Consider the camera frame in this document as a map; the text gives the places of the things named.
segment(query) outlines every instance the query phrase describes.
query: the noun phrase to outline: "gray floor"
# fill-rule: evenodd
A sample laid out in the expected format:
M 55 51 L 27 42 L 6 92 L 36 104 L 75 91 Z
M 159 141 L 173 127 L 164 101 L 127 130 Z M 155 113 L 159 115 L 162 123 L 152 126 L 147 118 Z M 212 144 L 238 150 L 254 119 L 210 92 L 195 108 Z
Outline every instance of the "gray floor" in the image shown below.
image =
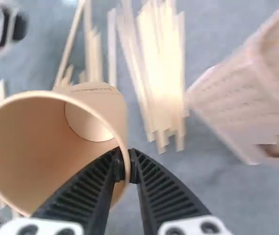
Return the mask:
M 50 90 L 57 72 L 75 8 L 61 0 L 21 0 L 28 12 L 27 38 L 0 59 L 0 79 L 8 92 Z M 140 0 L 133 0 L 138 10 Z M 177 0 L 186 12 L 186 84 L 191 85 L 208 67 L 239 46 L 278 8 L 279 0 Z M 116 5 L 95 0 L 93 21 L 103 31 L 105 13 Z M 83 32 L 79 31 L 71 56 L 76 72 L 84 69 Z M 122 51 L 118 48 L 119 89 L 129 110 L 129 147 L 158 160 L 197 194 L 212 213 L 235 235 L 279 235 L 279 167 L 247 166 L 194 115 L 187 119 L 186 149 L 176 153 L 170 145 L 162 155 L 145 139 L 134 90 Z M 142 235 L 136 187 L 130 186 L 111 211 L 109 235 Z

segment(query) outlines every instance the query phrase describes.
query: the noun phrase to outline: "paper cup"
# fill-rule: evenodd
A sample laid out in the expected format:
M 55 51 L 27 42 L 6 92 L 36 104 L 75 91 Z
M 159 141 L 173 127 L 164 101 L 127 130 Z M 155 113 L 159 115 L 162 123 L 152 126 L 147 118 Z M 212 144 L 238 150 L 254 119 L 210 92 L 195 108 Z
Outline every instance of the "paper cup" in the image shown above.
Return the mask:
M 1 200 L 30 216 L 71 176 L 119 146 L 126 179 L 115 186 L 113 206 L 130 176 L 126 115 L 123 95 L 107 83 L 24 92 L 1 102 Z

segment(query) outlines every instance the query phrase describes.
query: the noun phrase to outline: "black object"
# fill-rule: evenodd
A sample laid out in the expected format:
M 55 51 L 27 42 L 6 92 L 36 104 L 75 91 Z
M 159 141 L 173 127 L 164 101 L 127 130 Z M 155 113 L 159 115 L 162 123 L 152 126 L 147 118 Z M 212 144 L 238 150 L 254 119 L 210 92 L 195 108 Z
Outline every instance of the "black object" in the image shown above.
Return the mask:
M 80 223 L 85 234 L 105 233 L 116 176 L 124 165 L 116 148 L 88 164 L 61 186 L 32 217 Z
M 166 221 L 208 215 L 202 202 L 172 173 L 136 149 L 129 150 L 130 182 L 138 185 L 144 234 Z M 32 217 L 81 224 L 85 235 L 103 235 L 116 182 L 123 180 L 119 148 L 100 156 L 61 186 Z
M 177 177 L 136 149 L 129 151 L 137 169 L 140 211 L 145 235 L 155 235 L 166 221 L 210 214 Z
M 38 227 L 36 225 L 28 225 L 24 228 L 22 228 L 18 235 L 36 235 L 38 231 Z

